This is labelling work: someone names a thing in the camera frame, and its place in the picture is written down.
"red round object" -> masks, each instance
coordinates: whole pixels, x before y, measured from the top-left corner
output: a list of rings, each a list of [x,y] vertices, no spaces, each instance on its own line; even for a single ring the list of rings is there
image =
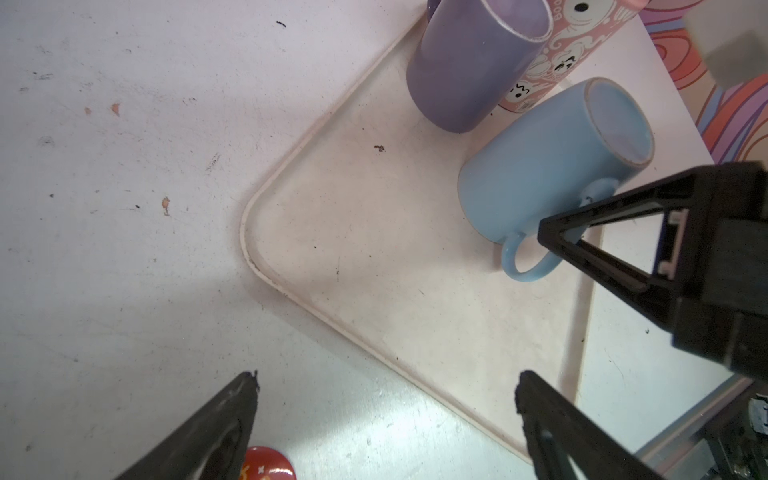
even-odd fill
[[[240,480],[296,480],[293,465],[269,447],[249,447],[240,469]]]

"beige tray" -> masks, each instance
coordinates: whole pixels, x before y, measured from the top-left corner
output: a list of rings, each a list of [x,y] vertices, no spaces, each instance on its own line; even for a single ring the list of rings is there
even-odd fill
[[[562,264],[516,283],[464,219],[459,168],[517,115],[497,108],[463,135],[427,121],[405,81],[424,27],[282,161],[248,203],[240,242],[258,276],[528,460],[518,374],[574,399],[592,282]]]

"light blue mug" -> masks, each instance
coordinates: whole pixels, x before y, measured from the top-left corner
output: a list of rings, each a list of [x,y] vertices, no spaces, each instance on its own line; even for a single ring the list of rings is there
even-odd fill
[[[528,271],[515,265],[541,219],[612,196],[653,156],[654,136],[634,99],[611,80],[591,78],[544,101],[471,158],[458,176],[458,198],[469,223],[503,244],[507,275],[532,282],[561,262],[547,252]]]

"colorful swirl fabric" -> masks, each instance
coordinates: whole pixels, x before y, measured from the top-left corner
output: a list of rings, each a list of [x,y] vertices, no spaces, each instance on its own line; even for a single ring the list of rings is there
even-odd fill
[[[701,2],[651,0],[640,17],[714,163],[768,163],[768,74],[725,91],[715,84],[683,25]]]

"table surface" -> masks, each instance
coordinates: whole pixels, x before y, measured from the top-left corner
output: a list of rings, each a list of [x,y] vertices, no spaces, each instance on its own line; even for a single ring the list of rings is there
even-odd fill
[[[0,4],[0,478],[110,478],[254,369],[251,443],[299,478],[534,478],[259,281],[237,241],[270,168],[423,9]],[[690,135],[639,21],[573,75],[638,62],[649,76],[626,81],[670,110],[654,133]],[[642,259],[648,229],[613,234]],[[578,405],[628,449],[727,377],[620,302],[594,308]]]

